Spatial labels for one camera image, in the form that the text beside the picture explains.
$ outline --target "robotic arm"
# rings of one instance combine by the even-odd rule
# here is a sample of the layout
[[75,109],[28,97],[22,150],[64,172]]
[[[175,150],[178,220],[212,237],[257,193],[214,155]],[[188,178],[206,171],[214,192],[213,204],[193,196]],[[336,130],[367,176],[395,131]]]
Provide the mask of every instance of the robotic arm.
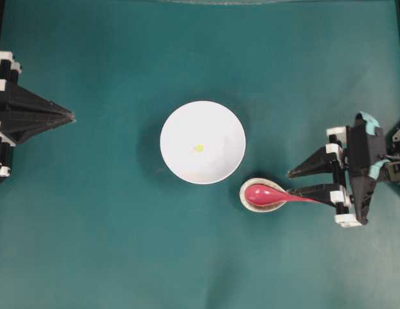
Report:
[[[329,143],[289,171],[287,177],[330,173],[333,183],[291,189],[289,193],[332,206],[336,210],[334,219],[342,227],[366,225],[376,184],[400,184],[400,130],[387,147],[378,121],[360,112],[353,127],[327,129],[327,136]],[[347,190],[346,172],[351,193]],[[354,214],[349,212],[352,205]]]

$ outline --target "pink spoon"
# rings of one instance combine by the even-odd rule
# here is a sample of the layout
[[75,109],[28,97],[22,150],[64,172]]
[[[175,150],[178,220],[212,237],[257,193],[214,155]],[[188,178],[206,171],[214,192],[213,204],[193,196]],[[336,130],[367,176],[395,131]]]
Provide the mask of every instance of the pink spoon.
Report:
[[317,203],[310,198],[300,198],[299,196],[273,189],[267,185],[251,185],[246,188],[245,199],[258,207],[264,207],[283,201],[309,201]]

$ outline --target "green tabletop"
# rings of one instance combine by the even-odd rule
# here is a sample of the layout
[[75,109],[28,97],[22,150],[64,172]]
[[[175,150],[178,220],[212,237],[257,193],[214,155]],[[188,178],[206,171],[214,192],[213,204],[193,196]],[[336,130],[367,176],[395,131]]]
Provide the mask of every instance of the green tabletop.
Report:
[[[394,1],[8,0],[1,49],[77,122],[18,146],[0,186],[0,309],[400,308],[393,187],[353,229],[326,205],[256,214],[238,198],[253,176],[331,182],[285,174],[360,110],[400,122]],[[200,99],[247,136],[214,185],[178,179],[159,150],[167,116]]]

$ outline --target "table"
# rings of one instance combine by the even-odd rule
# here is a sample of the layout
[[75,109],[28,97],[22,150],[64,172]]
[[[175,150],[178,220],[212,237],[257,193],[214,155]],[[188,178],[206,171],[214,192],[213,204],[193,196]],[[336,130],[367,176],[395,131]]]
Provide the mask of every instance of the table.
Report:
[[[328,181],[285,174],[359,110],[400,123],[394,1],[9,0],[1,47],[77,123],[19,146],[0,186],[0,308],[400,308],[399,190],[378,185],[354,229],[325,205],[238,198],[252,176]],[[215,185],[179,180],[158,146],[200,99],[247,136]]]

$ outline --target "small yellow object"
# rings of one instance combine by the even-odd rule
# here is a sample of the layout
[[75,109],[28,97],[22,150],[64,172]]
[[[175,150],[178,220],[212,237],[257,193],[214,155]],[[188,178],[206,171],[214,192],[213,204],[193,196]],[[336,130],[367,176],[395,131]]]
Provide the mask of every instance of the small yellow object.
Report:
[[204,145],[203,144],[198,144],[197,146],[194,147],[194,151],[197,153],[202,153],[204,150]]

